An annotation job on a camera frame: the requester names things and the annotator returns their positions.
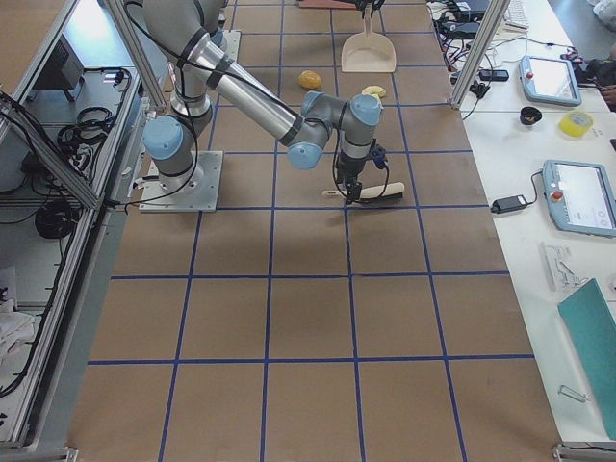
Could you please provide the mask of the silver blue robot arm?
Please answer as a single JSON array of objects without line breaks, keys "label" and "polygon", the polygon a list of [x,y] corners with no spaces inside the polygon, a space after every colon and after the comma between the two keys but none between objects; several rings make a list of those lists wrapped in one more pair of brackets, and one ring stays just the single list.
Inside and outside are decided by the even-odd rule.
[{"label": "silver blue robot arm", "polygon": [[382,106],[374,97],[357,94],[349,100],[309,91],[296,112],[232,60],[222,49],[219,15],[223,1],[126,1],[123,10],[174,65],[178,77],[175,94],[184,113],[206,100],[214,90],[287,147],[297,168],[309,169],[319,161],[330,136],[338,136],[339,154],[334,180],[343,188],[347,204],[362,203],[359,175],[367,161],[387,166],[374,138]]}]

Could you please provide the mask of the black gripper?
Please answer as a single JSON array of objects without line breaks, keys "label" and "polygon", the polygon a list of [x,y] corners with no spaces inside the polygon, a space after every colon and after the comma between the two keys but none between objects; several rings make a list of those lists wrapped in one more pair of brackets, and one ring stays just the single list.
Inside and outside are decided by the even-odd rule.
[{"label": "black gripper", "polygon": [[370,155],[353,158],[345,152],[338,155],[335,162],[335,183],[346,189],[346,202],[357,202],[361,199],[362,183],[359,175],[364,170]]}]

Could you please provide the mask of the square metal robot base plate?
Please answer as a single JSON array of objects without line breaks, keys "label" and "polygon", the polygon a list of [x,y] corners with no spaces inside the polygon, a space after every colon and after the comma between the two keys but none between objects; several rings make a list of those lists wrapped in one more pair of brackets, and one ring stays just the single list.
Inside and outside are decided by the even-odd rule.
[{"label": "square metal robot base plate", "polygon": [[178,176],[161,175],[153,160],[149,175],[157,179],[144,184],[139,210],[144,213],[212,213],[218,205],[223,152],[199,150],[196,170]]}]

